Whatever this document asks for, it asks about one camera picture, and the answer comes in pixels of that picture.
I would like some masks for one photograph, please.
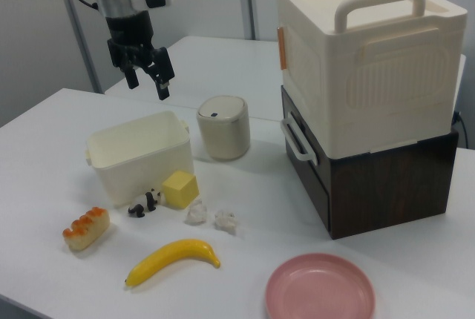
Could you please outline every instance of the dark brown wooden box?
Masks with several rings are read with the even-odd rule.
[[[454,129],[415,145],[330,159],[284,87],[282,100],[284,116],[292,113],[317,154],[317,166],[299,161],[286,142],[287,155],[332,239],[445,213],[459,139]]]

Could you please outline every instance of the storage box lid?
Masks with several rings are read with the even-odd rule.
[[[467,11],[445,0],[290,0],[324,33],[375,22],[424,16],[454,17]]]

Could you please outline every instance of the storage box handle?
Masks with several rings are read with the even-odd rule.
[[[312,146],[310,146],[309,142],[305,138],[301,129],[298,127],[297,122],[295,121],[294,116],[291,113],[288,114],[288,117],[286,119],[283,119],[281,121],[281,129],[282,129],[282,132],[284,133],[285,140],[289,143],[289,146],[292,149],[293,153],[295,154],[295,157],[297,157],[297,160],[312,161],[314,165],[318,165],[317,155],[312,150]],[[289,129],[292,130],[295,137],[304,148],[305,154],[302,154],[298,150],[298,147],[295,144],[294,138],[290,134]]]
[[[343,33],[347,29],[348,14],[363,7],[370,7],[404,0],[345,0],[335,12],[335,32]],[[421,17],[425,12],[425,0],[413,0],[413,17]]]

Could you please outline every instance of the basket handle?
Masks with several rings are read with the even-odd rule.
[[[335,12],[335,32],[343,33],[347,29],[348,14],[363,7],[370,7],[404,0],[344,0]],[[421,17],[425,12],[425,0],[413,0],[412,17]]]

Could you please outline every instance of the pink plate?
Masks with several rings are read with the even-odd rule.
[[[280,265],[266,288],[271,319],[370,319],[373,286],[351,262],[331,254],[304,254]]]

